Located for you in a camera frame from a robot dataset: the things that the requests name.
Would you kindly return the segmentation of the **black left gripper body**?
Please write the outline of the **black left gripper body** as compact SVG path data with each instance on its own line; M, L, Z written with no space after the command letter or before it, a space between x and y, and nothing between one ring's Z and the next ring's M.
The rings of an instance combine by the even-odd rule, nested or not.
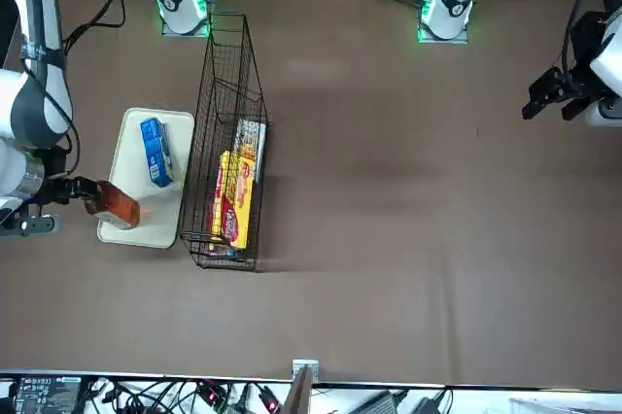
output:
M604 12L570 12L562 44L561 71L566 93L561 99L595 96L602 90L604 85L597 83L590 63L602 50L605 29Z

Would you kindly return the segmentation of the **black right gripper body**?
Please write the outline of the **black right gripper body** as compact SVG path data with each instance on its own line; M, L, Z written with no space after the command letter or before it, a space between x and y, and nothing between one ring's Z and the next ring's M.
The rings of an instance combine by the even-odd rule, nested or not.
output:
M66 158L69 155L67 149L54 146L49 149L34 150L33 154L44 167L43 184L34 195L33 204L38 206L50 203L67 205L70 199L79 197L82 182L79 178L71 178L65 173Z

